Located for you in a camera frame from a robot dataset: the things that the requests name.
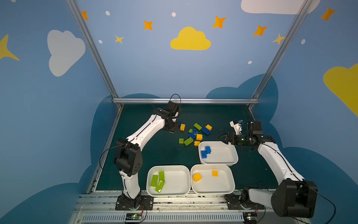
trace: white cloud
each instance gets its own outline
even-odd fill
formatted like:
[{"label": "white cloud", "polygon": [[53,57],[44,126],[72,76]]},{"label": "white cloud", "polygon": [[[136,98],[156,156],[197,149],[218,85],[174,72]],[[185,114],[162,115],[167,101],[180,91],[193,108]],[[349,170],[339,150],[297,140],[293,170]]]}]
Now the white cloud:
[{"label": "white cloud", "polygon": [[[297,14],[304,0],[242,0],[241,8],[247,13]],[[308,13],[312,12],[320,0],[313,0]]]},{"label": "white cloud", "polygon": [[48,62],[54,76],[62,76],[84,54],[86,46],[82,39],[76,38],[70,31],[52,30],[47,35],[47,45],[51,53]]}]

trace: vent grille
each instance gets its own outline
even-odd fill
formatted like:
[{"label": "vent grille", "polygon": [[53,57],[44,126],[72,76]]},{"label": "vent grille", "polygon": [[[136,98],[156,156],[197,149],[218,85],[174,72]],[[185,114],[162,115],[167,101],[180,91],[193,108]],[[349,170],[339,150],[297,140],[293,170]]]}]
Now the vent grille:
[{"label": "vent grille", "polygon": [[[125,215],[113,215],[108,213],[89,213],[85,214],[82,223],[102,224],[102,223],[124,223]],[[242,213],[148,213],[144,223],[160,222],[238,222],[244,221]]]}]

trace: yellow cloud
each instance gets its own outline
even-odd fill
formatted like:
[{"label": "yellow cloud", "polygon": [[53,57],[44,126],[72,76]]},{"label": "yellow cloud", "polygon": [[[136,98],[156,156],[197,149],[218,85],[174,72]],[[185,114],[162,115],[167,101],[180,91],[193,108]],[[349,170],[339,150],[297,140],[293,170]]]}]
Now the yellow cloud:
[{"label": "yellow cloud", "polygon": [[324,74],[323,81],[358,116],[358,64],[351,68],[331,68]]},{"label": "yellow cloud", "polygon": [[176,50],[206,50],[211,46],[211,42],[203,32],[196,31],[193,27],[185,27],[177,38],[171,40],[170,46]]}]

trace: white plastic tray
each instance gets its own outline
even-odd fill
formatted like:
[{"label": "white plastic tray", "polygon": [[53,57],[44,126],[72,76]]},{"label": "white plastic tray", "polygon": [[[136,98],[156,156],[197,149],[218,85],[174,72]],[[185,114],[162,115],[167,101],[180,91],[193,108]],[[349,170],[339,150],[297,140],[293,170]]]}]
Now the white plastic tray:
[{"label": "white plastic tray", "polygon": [[[207,155],[206,159],[203,159],[200,151],[204,151],[206,146],[210,146],[211,153]],[[198,149],[201,164],[214,163],[232,166],[239,161],[236,148],[231,143],[227,145],[221,141],[201,142]]]},{"label": "white plastic tray", "polygon": [[[160,193],[150,186],[152,176],[164,171],[165,184]],[[148,171],[147,192],[153,197],[183,196],[190,191],[190,172],[186,166],[154,166]]]},{"label": "white plastic tray", "polygon": [[[213,170],[218,171],[217,177],[213,177]],[[195,182],[193,176],[197,173],[202,178]],[[231,169],[223,164],[194,165],[190,170],[190,180],[193,191],[198,195],[225,195],[235,190]]]}]

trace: cloud decal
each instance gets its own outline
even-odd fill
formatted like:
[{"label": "cloud decal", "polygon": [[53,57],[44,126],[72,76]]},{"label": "cloud decal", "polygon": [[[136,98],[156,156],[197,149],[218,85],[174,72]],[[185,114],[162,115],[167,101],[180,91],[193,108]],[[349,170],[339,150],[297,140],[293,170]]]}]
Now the cloud decal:
[{"label": "cloud decal", "polygon": [[[304,0],[242,0],[241,9],[247,13],[297,14]],[[313,0],[308,13],[312,12],[320,0]]]},{"label": "cloud decal", "polygon": [[178,37],[170,42],[170,46],[176,50],[206,50],[211,46],[211,42],[203,32],[196,31],[193,27],[185,27]]},{"label": "cloud decal", "polygon": [[51,53],[48,62],[54,76],[62,76],[84,54],[86,46],[82,39],[76,38],[70,31],[52,30],[47,35],[47,45]]},{"label": "cloud decal", "polygon": [[351,68],[331,68],[324,74],[323,81],[358,116],[358,64]]}]

